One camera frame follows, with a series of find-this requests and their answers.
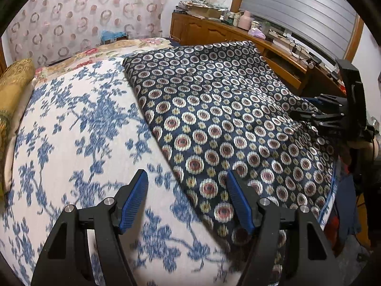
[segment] metal pivot bolt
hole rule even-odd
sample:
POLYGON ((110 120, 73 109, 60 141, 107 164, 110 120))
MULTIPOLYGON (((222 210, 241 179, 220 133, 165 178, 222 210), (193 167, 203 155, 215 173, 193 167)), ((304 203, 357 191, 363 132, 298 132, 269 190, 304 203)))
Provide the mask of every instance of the metal pivot bolt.
POLYGON ((111 205, 114 203, 114 198, 106 198, 103 200, 103 203, 106 205, 111 205))
POLYGON ((74 211, 74 205, 72 204, 69 204, 65 207, 65 212, 66 213, 70 213, 70 212, 73 212, 74 211))
POLYGON ((267 206, 270 204, 270 200, 268 200, 268 198, 261 198, 260 204, 262 204, 263 206, 267 206))
POLYGON ((306 206, 306 205, 301 205, 301 206, 300 206, 300 210, 301 210, 303 213, 308 213, 308 212, 309 212, 309 207, 306 206))

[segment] gray roller shutter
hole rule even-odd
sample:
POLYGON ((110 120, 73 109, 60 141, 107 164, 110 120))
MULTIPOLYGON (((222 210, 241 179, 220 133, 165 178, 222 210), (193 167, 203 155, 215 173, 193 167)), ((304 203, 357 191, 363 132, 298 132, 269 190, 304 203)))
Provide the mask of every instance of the gray roller shutter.
POLYGON ((241 10, 287 28, 340 59, 356 18, 346 0, 242 0, 241 10))

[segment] pink thermos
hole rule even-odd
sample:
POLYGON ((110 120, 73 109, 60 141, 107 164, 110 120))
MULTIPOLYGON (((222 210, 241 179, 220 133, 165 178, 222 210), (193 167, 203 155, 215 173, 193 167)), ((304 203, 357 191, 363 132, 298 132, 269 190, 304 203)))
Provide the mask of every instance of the pink thermos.
POLYGON ((251 28, 251 22, 253 21, 250 16, 251 13, 246 10, 239 20, 238 27, 249 31, 251 28))

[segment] bed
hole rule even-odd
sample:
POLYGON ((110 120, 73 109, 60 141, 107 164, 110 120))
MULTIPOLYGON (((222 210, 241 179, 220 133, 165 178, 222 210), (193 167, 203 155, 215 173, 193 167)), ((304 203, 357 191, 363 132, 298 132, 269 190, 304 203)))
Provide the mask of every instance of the bed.
MULTIPOLYGON (((227 169, 239 171, 258 193, 278 205, 308 205, 324 228, 340 179, 340 161, 333 143, 287 116, 293 106, 314 108, 288 91, 254 45, 244 41, 170 48, 159 39, 144 42, 148 46, 134 50, 155 51, 96 49, 77 57, 84 61, 75 58, 56 66, 57 70, 37 71, 37 84, 16 138, 11 188, 0 228, 0 252, 25 285, 30 284, 39 253, 62 208, 67 204, 89 207, 112 197, 138 169, 148 173, 149 190, 133 229, 121 237, 138 285, 237 283, 247 256, 246 244, 252 241, 234 211, 227 209, 230 202, 220 175, 227 169), (95 57, 100 52, 108 54, 87 63, 87 55, 95 57), (192 77, 198 83, 192 83, 192 77), (235 92, 242 95, 234 98, 235 92), (223 98, 231 102, 224 103, 223 98), (181 99, 189 103, 186 110, 181 99), (282 112, 282 118, 272 115, 276 112, 282 112), (228 116, 235 119, 234 125, 228 116), (241 126, 239 117, 247 124, 241 126), (171 119, 179 124, 176 128, 165 125, 171 119), (251 130, 249 124, 263 125, 266 130, 251 130), (243 132, 228 136, 230 127, 243 132), (212 141, 203 142, 197 133, 200 129, 208 130, 212 141), (221 129, 226 132, 216 134, 221 129), (187 142, 190 136, 183 136, 176 142, 183 146, 176 148, 178 136, 194 132, 197 145, 187 142), (227 157, 223 154, 231 152, 223 148, 229 148, 230 142, 242 147, 227 157), (294 158, 276 156, 281 143, 287 143, 285 150, 294 158), (274 145, 273 150, 266 145, 274 145), (189 158, 211 166, 192 168, 195 163, 189 158), (222 158, 236 161, 224 163, 222 158), (290 165, 290 173, 284 173, 285 165, 290 165), (299 183, 277 179, 276 171, 285 178, 294 175, 299 183), (262 184, 260 178, 270 181, 262 184)), ((281 232, 274 283, 281 272, 285 240, 281 232)), ((89 249, 95 280, 104 285, 90 231, 89 249)))

